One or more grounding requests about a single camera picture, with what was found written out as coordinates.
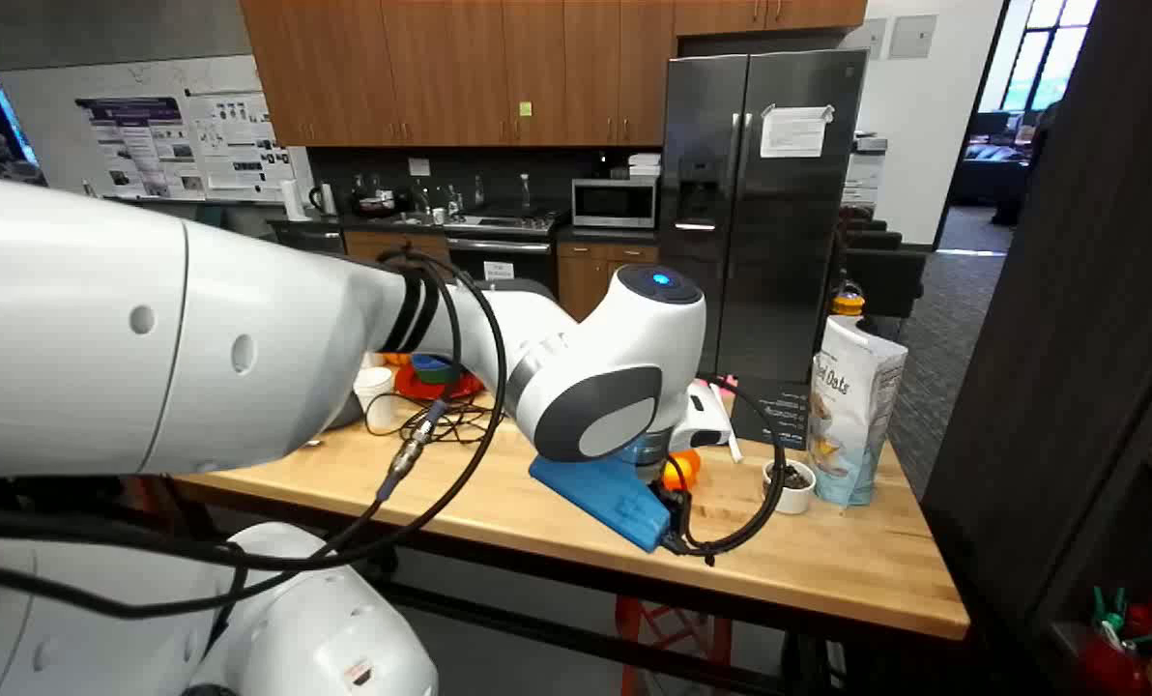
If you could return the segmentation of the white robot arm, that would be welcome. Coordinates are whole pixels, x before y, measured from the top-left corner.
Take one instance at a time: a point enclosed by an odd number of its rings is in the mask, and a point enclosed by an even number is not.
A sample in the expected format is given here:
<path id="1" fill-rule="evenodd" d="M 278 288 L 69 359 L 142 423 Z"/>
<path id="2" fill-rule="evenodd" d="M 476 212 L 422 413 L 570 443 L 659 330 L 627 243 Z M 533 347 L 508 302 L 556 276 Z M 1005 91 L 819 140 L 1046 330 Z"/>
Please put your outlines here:
<path id="1" fill-rule="evenodd" d="M 599 307 L 441 260 L 298 253 L 0 178 L 0 483 L 270 465 L 374 351 L 443 355 L 560 465 L 685 418 L 703 291 L 627 262 Z M 347 544 L 253 523 L 207 548 L 0 512 L 0 696 L 438 696 Z"/>

